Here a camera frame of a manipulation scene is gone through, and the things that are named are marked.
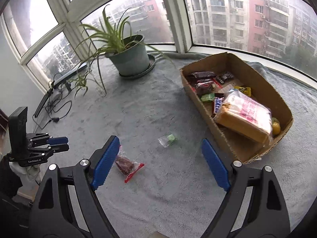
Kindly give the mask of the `red bag dried meat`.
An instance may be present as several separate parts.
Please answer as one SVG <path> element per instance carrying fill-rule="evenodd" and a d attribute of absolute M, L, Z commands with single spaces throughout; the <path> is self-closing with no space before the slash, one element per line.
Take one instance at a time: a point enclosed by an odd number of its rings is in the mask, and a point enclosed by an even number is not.
<path fill-rule="evenodd" d="M 124 152 L 122 145 L 119 146 L 119 152 L 116 156 L 115 164 L 124 175 L 125 184 L 128 183 L 132 177 L 145 166 L 144 163 L 130 160 Z"/>

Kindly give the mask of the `yellow green lemon candy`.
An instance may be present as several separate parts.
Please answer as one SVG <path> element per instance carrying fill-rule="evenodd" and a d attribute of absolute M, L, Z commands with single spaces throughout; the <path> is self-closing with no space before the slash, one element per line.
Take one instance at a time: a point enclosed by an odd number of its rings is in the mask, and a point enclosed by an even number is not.
<path fill-rule="evenodd" d="M 280 122 L 277 118 L 272 117 L 272 135 L 277 136 L 281 132 Z"/>

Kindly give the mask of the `packaged toast bread loaf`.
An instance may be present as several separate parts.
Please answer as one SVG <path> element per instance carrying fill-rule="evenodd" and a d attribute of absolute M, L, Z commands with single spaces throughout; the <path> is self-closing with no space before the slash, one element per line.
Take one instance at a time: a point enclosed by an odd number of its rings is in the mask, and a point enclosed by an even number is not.
<path fill-rule="evenodd" d="M 214 121 L 265 146 L 273 140 L 270 110 L 236 89 L 226 93 Z"/>

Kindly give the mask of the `clear bag green candy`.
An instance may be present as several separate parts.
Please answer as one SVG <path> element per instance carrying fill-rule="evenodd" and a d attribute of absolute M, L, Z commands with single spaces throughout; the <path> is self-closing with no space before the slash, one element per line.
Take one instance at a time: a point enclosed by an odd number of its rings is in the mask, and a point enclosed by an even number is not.
<path fill-rule="evenodd" d="M 164 148 L 169 147 L 170 145 L 172 145 L 173 143 L 176 142 L 176 137 L 173 134 L 168 134 L 165 136 L 162 136 L 160 138 L 158 138 L 159 144 L 161 146 L 163 146 Z"/>

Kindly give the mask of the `Snickers bar brown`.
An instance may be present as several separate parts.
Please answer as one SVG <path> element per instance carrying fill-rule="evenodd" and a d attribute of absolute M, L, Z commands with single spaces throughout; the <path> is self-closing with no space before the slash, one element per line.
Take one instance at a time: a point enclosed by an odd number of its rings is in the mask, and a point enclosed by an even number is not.
<path fill-rule="evenodd" d="M 213 106 L 212 106 L 212 118 L 216 116 L 218 111 L 220 110 L 222 103 L 224 101 L 224 97 L 215 97 L 213 101 Z"/>

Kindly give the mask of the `black white candy wrapper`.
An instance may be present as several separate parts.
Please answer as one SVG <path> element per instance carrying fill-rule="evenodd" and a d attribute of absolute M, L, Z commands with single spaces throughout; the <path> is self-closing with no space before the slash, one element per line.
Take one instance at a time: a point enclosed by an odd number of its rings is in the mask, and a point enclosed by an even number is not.
<path fill-rule="evenodd" d="M 228 81 L 231 81 L 234 79 L 234 75 L 230 73 L 229 71 L 224 72 L 221 75 L 216 76 L 216 81 L 220 83 L 221 85 L 225 84 Z"/>

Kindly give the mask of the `black power strip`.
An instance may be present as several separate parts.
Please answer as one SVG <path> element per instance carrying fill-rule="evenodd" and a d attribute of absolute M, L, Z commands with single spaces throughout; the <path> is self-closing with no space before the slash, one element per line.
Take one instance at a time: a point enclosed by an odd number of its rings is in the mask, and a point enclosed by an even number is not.
<path fill-rule="evenodd" d="M 35 110 L 35 113 L 33 114 L 34 118 L 37 118 L 41 112 L 41 110 L 43 109 L 43 107 L 45 106 L 46 102 L 48 101 L 48 99 L 51 97 L 51 95 L 53 94 L 54 89 L 50 88 L 45 95 L 43 96 L 42 100 L 40 101 L 37 109 Z"/>

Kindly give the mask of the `brown cardboard box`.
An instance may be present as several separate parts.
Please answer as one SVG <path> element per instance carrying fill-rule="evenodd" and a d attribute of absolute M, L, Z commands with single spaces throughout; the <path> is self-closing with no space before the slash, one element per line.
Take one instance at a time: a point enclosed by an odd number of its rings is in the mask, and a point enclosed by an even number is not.
<path fill-rule="evenodd" d="M 279 120 L 281 132 L 275 137 L 265 135 L 260 130 L 231 117 L 228 113 L 230 110 L 228 105 L 225 106 L 225 114 L 222 117 L 213 116 L 211 104 L 203 103 L 187 80 L 187 77 L 197 70 L 210 70 L 215 73 L 231 72 L 235 82 L 251 88 L 251 99 L 263 105 Z M 210 55 L 187 64 L 180 69 L 180 75 L 186 94 L 204 118 L 217 145 L 231 158 L 245 164 L 253 162 L 268 154 L 292 126 L 292 112 L 280 94 L 258 71 L 232 53 Z"/>

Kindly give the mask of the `green plant pot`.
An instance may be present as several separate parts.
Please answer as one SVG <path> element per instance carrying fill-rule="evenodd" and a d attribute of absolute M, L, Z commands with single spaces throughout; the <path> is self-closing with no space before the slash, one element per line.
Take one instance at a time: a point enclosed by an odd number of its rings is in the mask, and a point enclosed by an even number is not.
<path fill-rule="evenodd" d="M 128 48 L 120 53 L 106 53 L 119 74 L 123 77 L 132 77 L 146 71 L 150 66 L 150 60 L 143 44 L 143 35 L 133 35 L 123 39 Z"/>

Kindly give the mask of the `spider plant leaves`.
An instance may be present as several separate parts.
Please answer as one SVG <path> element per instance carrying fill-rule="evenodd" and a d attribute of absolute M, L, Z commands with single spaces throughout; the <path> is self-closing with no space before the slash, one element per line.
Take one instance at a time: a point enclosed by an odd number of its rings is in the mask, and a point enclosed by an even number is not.
<path fill-rule="evenodd" d="M 124 14 L 121 15 L 118 22 L 111 24 L 109 16 L 106 15 L 105 10 L 102 11 L 102 17 L 99 19 L 101 29 L 98 29 L 90 24 L 81 24 L 83 31 L 90 31 L 90 35 L 82 40 L 78 45 L 88 43 L 89 46 L 95 44 L 95 42 L 101 43 L 101 46 L 96 49 L 94 52 L 91 48 L 88 48 L 88 56 L 83 59 L 80 63 L 76 65 L 79 67 L 83 64 L 87 66 L 87 71 L 84 74 L 78 73 L 74 81 L 75 93 L 78 93 L 80 90 L 84 92 L 88 91 L 87 81 L 95 82 L 103 92 L 107 94 L 106 87 L 103 81 L 101 67 L 100 67 L 100 58 L 105 57 L 106 53 L 120 53 L 128 48 L 128 45 L 124 45 L 123 39 L 131 37 L 134 34 L 132 33 L 131 22 L 129 17 Z M 161 55 L 163 58 L 171 61 L 165 53 L 158 50 L 154 46 L 147 44 L 143 41 L 145 48 L 149 47 L 154 52 Z"/>

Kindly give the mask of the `green pot saucer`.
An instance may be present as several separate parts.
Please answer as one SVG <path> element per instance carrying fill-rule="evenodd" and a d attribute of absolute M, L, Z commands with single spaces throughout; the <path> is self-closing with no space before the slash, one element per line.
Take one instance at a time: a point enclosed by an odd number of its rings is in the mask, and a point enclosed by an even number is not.
<path fill-rule="evenodd" d="M 143 71 L 142 73 L 139 73 L 139 74 L 136 74 L 136 75 L 129 75 L 129 76 L 124 76 L 124 75 L 119 74 L 119 76 L 121 78 L 123 78 L 123 79 L 135 80 L 135 79 L 139 79 L 139 78 L 147 75 L 155 67 L 155 57 L 152 54 L 148 54 L 148 58 L 149 58 L 149 67 L 145 71 Z"/>

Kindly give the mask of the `red snack in box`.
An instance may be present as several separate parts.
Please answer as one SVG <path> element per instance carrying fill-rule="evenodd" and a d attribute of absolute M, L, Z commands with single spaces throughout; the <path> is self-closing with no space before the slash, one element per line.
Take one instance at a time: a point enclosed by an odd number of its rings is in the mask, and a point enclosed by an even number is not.
<path fill-rule="evenodd" d="M 221 85 L 215 82 L 213 79 L 198 80 L 197 83 L 194 84 L 194 87 L 193 87 L 194 91 L 196 92 L 198 96 L 213 93 L 220 88 L 221 88 Z"/>

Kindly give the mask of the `white window frame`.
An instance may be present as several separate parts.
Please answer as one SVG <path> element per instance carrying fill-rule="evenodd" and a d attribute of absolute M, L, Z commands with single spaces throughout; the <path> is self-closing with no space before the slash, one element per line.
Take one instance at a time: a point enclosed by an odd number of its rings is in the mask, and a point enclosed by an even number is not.
<path fill-rule="evenodd" d="M 100 46 L 85 25 L 128 18 L 148 51 L 229 51 L 316 87 L 316 12 L 308 0 L 5 0 L 1 27 L 18 63 L 41 91 L 57 60 L 63 71 Z"/>

